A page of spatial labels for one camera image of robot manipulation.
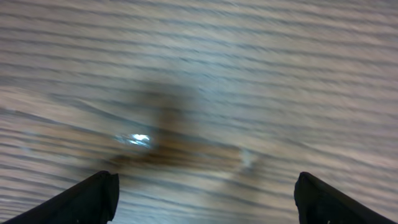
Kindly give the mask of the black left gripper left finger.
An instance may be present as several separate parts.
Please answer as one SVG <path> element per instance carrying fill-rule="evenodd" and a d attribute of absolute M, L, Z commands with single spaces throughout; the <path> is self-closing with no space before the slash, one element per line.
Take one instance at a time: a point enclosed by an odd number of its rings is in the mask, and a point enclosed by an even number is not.
<path fill-rule="evenodd" d="M 119 201 L 119 175 L 99 171 L 4 224 L 107 224 Z"/>

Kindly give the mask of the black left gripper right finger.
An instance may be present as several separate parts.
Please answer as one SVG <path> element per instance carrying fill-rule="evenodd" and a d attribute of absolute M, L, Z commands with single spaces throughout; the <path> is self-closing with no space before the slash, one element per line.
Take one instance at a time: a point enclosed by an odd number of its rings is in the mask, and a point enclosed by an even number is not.
<path fill-rule="evenodd" d="M 300 224 L 396 224 L 308 172 L 300 173 L 294 199 Z"/>

